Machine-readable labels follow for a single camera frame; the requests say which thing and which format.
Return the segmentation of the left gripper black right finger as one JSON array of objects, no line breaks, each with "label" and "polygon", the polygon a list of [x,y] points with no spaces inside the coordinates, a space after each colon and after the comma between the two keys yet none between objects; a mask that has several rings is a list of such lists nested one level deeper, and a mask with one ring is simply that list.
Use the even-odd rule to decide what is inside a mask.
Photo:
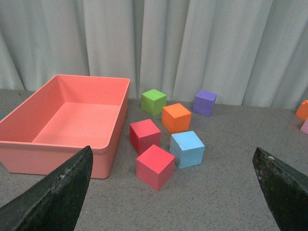
[{"label": "left gripper black right finger", "polygon": [[308,229],[308,177],[258,147],[255,173],[277,226],[282,231]]}]

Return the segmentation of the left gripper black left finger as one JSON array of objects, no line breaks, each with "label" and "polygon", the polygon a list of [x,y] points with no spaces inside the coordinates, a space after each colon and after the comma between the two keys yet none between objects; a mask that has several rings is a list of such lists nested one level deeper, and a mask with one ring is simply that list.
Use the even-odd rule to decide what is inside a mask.
[{"label": "left gripper black left finger", "polygon": [[72,231],[92,173],[93,153],[84,147],[0,209],[2,231]]}]

